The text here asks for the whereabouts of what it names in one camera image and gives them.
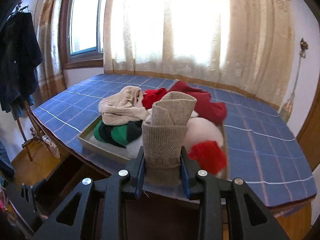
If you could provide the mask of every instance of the beige clothing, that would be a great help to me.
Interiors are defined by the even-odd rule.
[[[195,105],[194,97],[181,92],[169,92],[153,104],[151,118],[142,124],[147,182],[180,183],[181,146]]]
[[[144,92],[139,87],[126,86],[119,93],[104,98],[98,105],[106,125],[123,125],[129,121],[145,120],[148,116],[142,105]]]

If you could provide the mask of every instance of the beige curtain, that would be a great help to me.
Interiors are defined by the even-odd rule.
[[[37,39],[44,58],[38,68],[38,82],[43,101],[66,89],[58,50],[59,16],[62,0],[43,0],[37,26]]]
[[[178,74],[280,105],[290,77],[290,0],[107,0],[105,71]]]

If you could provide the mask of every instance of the red cloth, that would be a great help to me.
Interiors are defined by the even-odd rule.
[[[169,90],[179,91],[193,96],[197,99],[195,111],[199,117],[208,119],[216,125],[221,125],[222,121],[227,116],[226,104],[223,102],[214,103],[210,102],[210,93],[204,92],[201,89],[189,87],[185,82],[177,81]]]
[[[188,156],[196,160],[201,169],[213,175],[227,167],[227,157],[216,141],[204,141],[193,145]]]
[[[150,109],[152,108],[152,105],[154,102],[159,101],[168,92],[165,88],[159,88],[159,89],[148,89],[145,91],[145,93],[146,94],[143,96],[143,99],[142,99],[142,105],[146,109]]]

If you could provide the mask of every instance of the pile of clothes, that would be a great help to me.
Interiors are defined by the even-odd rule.
[[[126,86],[100,101],[102,120],[94,131],[100,142],[144,147],[146,181],[156,185],[180,183],[180,152],[202,169],[219,176],[227,166],[224,139],[217,126],[227,115],[225,103],[210,101],[209,92],[177,81],[169,90],[141,91]]]

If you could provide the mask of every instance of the table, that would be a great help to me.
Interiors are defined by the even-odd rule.
[[[77,138],[100,115],[98,103],[128,85],[147,90],[169,88],[173,83],[174,80],[155,77],[100,74],[49,99],[33,111],[33,117],[72,154],[113,174],[124,165],[83,148]],[[234,92],[189,85],[209,91],[213,102],[226,103],[228,116],[223,125],[228,142],[229,179],[244,179],[268,207],[288,209],[316,195],[308,162],[297,140],[273,108]],[[181,185],[159,187],[145,183],[144,189],[185,200]]]

